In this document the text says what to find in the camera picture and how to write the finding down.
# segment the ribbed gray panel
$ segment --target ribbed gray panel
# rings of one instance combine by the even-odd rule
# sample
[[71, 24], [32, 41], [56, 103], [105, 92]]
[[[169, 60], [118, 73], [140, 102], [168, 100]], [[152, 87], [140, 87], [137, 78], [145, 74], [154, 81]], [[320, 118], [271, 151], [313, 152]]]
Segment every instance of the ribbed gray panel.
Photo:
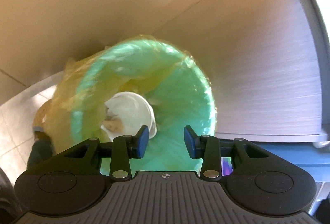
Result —
[[234, 204], [221, 185], [194, 172], [139, 172], [134, 180], [115, 183], [93, 208], [74, 216], [48, 218], [27, 213], [18, 224], [309, 224], [306, 213], [286, 218], [252, 214]]

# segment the beige wall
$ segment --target beige wall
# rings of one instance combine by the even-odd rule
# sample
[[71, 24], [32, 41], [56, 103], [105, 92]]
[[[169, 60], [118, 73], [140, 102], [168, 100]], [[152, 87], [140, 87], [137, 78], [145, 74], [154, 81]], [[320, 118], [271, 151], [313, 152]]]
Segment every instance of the beige wall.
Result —
[[[0, 16], [0, 69], [23, 85], [68, 57], [154, 34], [189, 50], [210, 76], [218, 132], [320, 133], [318, 64], [299, 0], [0, 0]], [[2, 77], [0, 89], [20, 91]]]

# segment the trash bag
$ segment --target trash bag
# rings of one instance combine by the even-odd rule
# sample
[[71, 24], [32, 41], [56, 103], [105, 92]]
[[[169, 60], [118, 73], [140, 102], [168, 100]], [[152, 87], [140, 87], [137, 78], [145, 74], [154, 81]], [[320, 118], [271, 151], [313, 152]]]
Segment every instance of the trash bag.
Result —
[[[189, 158], [183, 130], [214, 135], [216, 108], [207, 77], [186, 52], [150, 36], [126, 40], [78, 62], [69, 62], [44, 123], [56, 153], [90, 137], [109, 138], [100, 126], [105, 102], [118, 92], [143, 96], [154, 110], [157, 133], [144, 158], [131, 159], [137, 170], [198, 170]], [[101, 172], [108, 173], [108, 162]]]

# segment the white cup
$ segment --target white cup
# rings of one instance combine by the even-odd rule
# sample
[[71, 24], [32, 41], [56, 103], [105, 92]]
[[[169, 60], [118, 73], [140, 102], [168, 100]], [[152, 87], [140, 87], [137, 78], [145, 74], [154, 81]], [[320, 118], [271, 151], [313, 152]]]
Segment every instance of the white cup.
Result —
[[108, 107], [107, 115], [119, 118], [123, 123], [121, 133], [112, 132], [101, 126], [111, 140], [122, 135], [135, 136], [142, 125], [149, 128], [149, 139], [156, 135], [155, 115], [144, 97], [133, 92], [120, 92], [106, 101], [105, 105]]

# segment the black object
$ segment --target black object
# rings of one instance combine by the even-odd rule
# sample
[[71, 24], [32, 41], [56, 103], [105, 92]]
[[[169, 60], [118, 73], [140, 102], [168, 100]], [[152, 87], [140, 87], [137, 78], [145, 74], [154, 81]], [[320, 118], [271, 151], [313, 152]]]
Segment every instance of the black object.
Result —
[[[191, 158], [203, 158], [194, 171], [139, 171], [130, 158], [142, 158], [147, 127], [113, 143], [86, 140], [24, 172], [15, 185], [29, 212], [17, 223], [317, 223], [305, 213], [316, 185], [304, 170], [237, 138], [221, 143], [184, 129]], [[111, 157], [110, 176], [99, 173]], [[221, 176], [221, 157], [234, 171]]]

